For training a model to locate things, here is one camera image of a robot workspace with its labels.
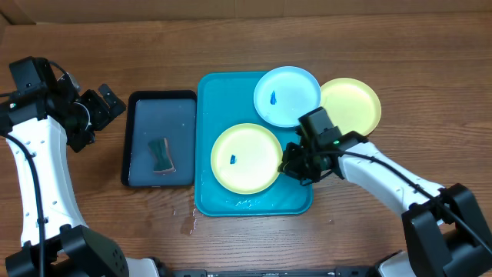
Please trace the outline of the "yellow-green plate front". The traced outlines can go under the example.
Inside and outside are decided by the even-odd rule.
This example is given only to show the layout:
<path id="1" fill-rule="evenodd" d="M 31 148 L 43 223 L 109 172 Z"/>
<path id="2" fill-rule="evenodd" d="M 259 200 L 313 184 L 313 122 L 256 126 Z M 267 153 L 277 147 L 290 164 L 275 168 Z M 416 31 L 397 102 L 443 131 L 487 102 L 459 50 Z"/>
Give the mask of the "yellow-green plate front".
<path id="1" fill-rule="evenodd" d="M 218 136 L 211 150 L 211 169 L 228 191 L 253 195 L 275 182 L 281 158 L 281 144 L 269 129 L 241 123 Z"/>

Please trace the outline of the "yellow-green plate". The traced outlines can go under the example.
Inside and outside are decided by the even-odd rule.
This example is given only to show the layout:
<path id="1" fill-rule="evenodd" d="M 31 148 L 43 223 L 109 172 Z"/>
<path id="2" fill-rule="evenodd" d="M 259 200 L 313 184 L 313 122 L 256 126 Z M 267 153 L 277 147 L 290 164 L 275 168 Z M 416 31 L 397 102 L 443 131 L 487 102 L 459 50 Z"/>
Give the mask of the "yellow-green plate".
<path id="1" fill-rule="evenodd" d="M 211 169 L 228 191 L 253 195 L 275 182 L 281 158 L 281 144 L 269 129 L 241 123 L 218 136 L 211 150 Z"/>
<path id="2" fill-rule="evenodd" d="M 381 120 L 381 103 L 374 90 L 354 78 L 336 78 L 321 86 L 321 106 L 343 135 L 368 136 Z"/>

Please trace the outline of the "green scrubbing sponge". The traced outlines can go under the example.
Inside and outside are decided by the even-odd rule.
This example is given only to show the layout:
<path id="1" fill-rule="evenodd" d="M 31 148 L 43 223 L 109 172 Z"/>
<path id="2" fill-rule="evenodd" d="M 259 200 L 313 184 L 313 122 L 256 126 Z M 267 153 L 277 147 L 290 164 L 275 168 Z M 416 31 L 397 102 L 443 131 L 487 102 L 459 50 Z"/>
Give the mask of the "green scrubbing sponge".
<path id="1" fill-rule="evenodd" d="M 166 138 L 157 138 L 150 141 L 148 148 L 155 162 L 153 167 L 154 173 L 165 174 L 175 170 Z"/>

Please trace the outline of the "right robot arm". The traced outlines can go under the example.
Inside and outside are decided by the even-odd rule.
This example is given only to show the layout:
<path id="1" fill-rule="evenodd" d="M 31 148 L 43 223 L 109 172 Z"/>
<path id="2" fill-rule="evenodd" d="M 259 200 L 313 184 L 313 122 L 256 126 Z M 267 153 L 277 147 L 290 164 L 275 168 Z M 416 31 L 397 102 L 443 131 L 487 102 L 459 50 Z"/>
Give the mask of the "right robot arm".
<path id="1" fill-rule="evenodd" d="M 360 186 L 401 217 L 406 250 L 380 261 L 369 276 L 481 276 L 491 269 L 491 231 L 470 189 L 444 187 L 389 159 L 352 131 L 342 134 L 324 108 L 303 115 L 279 172 L 301 185 L 331 173 Z"/>

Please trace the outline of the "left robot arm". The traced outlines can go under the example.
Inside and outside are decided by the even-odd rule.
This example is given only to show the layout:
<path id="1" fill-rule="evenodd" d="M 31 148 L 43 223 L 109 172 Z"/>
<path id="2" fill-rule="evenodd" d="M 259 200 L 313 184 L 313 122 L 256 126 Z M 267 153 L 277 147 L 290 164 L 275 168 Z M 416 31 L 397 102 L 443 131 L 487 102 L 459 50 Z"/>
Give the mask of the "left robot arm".
<path id="1" fill-rule="evenodd" d="M 170 276 L 159 259 L 127 257 L 112 239 L 90 229 L 75 199 L 67 150 L 80 152 L 122 112 L 106 85 L 80 92 L 57 63 L 32 56 L 9 70 L 16 90 L 1 103 L 1 136 L 15 159 L 22 197 L 19 252 L 5 260 L 10 276 Z"/>

